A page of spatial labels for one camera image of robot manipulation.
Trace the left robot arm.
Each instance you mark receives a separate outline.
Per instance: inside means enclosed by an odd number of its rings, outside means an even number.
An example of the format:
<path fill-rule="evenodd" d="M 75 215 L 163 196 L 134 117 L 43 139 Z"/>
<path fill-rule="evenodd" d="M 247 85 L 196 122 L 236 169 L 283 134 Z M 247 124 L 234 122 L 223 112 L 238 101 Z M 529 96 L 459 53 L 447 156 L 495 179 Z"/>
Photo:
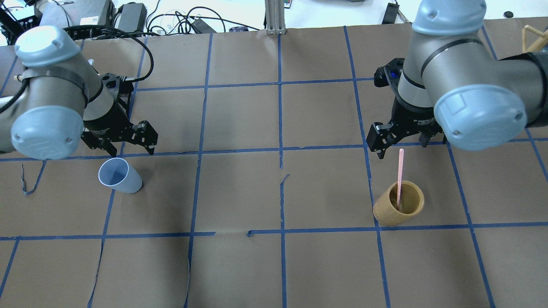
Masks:
<path fill-rule="evenodd" d="M 20 89 L 1 99 L 1 154 L 19 152 L 36 160 L 60 160 L 83 141 L 117 155 L 128 142 L 153 155 L 158 133 L 148 121 L 131 123 L 123 96 L 144 77 L 99 74 L 66 30 L 38 26 L 14 46 L 25 70 Z"/>

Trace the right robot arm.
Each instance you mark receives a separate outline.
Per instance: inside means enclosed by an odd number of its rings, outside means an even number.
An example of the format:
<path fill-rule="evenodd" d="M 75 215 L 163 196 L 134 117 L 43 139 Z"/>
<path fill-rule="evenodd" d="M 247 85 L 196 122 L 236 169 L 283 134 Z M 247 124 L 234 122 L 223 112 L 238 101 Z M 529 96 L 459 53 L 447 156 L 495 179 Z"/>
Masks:
<path fill-rule="evenodd" d="M 411 135 L 423 148 L 442 133 L 456 148 L 482 151 L 547 125 L 547 54 L 494 59 L 478 37 L 486 9 L 483 0 L 421 2 L 406 57 L 374 75 L 395 94 L 391 119 L 366 137 L 380 159 Z"/>

